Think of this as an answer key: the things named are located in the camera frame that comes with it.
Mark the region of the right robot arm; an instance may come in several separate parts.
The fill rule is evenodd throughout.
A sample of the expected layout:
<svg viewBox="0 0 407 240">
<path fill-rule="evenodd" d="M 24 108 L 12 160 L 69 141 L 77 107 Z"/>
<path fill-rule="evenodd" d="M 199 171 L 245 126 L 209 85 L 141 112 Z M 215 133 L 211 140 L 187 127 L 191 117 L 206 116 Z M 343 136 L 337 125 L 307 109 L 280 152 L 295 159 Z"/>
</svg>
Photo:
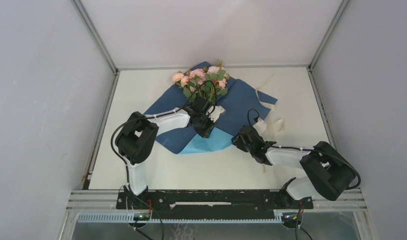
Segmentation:
<svg viewBox="0 0 407 240">
<path fill-rule="evenodd" d="M 336 201 L 345 190 L 361 184 L 358 171 L 325 141 L 312 148 L 281 146 L 263 140 L 250 125 L 243 126 L 231 141 L 260 164 L 289 166 L 305 172 L 304 177 L 291 178 L 283 186 L 280 201 L 286 208 L 294 208 L 300 200 L 316 195 Z"/>
</svg>

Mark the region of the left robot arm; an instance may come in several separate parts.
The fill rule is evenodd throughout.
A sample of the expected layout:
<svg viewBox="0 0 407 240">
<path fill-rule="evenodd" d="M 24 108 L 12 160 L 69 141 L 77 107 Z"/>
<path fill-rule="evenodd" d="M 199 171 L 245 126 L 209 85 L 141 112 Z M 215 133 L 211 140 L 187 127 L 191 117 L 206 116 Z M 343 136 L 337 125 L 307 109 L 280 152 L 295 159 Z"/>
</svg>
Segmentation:
<svg viewBox="0 0 407 240">
<path fill-rule="evenodd" d="M 192 103 L 158 114 L 133 112 L 110 138 L 111 149 L 125 165 L 125 188 L 130 192 L 128 202 L 137 209 L 148 202 L 148 195 L 144 192 L 148 186 L 143 162 L 150 156 L 158 135 L 192 127 L 200 137 L 207 139 L 225 112 L 222 106 L 200 96 Z"/>
</svg>

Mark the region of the pale pink fake flower stem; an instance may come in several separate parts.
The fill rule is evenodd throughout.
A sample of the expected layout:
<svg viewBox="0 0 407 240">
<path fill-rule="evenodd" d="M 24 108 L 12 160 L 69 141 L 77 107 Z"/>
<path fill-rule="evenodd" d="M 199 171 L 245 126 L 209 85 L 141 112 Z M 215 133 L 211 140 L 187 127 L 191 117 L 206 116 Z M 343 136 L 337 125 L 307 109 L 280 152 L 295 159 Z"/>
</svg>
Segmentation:
<svg viewBox="0 0 407 240">
<path fill-rule="evenodd" d="M 218 60 L 215 65 L 204 67 L 204 96 L 209 102 L 215 104 L 218 96 L 224 96 L 227 91 L 227 83 L 230 75 L 227 73 L 223 62 Z"/>
</svg>

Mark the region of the cream ribbon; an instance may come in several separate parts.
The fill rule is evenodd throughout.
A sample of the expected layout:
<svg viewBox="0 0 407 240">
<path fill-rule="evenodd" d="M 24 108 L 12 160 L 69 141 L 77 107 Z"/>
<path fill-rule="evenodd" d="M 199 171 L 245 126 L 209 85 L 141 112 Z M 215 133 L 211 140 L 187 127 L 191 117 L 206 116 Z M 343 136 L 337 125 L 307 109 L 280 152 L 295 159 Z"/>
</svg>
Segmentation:
<svg viewBox="0 0 407 240">
<path fill-rule="evenodd" d="M 259 87 L 255 89 L 255 94 L 257 96 L 259 103 L 262 106 L 270 109 L 270 112 L 265 119 L 266 130 L 262 132 L 262 137 L 268 141 L 277 141 L 276 135 L 285 129 L 285 120 L 283 118 L 278 117 L 278 115 L 276 114 L 276 104 L 263 102 L 259 97 L 259 92 L 265 86 L 270 87 L 271 82 L 272 80 L 275 79 L 275 77 L 276 77 L 275 73 L 271 74 Z"/>
</svg>

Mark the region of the blue wrapping paper sheet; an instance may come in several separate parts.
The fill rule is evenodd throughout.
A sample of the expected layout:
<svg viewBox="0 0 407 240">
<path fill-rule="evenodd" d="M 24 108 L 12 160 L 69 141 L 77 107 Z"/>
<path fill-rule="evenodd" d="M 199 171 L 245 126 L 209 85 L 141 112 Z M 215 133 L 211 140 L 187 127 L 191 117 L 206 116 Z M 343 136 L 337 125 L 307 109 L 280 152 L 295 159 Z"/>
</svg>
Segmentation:
<svg viewBox="0 0 407 240">
<path fill-rule="evenodd" d="M 247 84 L 230 77 L 227 81 L 227 93 L 217 98 L 217 105 L 225 109 L 212 130 L 209 138 L 199 136 L 193 127 L 177 128 L 160 133 L 156 141 L 174 154 L 198 154 L 221 151 L 232 144 L 232 138 L 240 128 L 248 124 L 248 111 L 255 109 L 258 116 L 265 120 L 270 108 L 277 99 Z"/>
</svg>

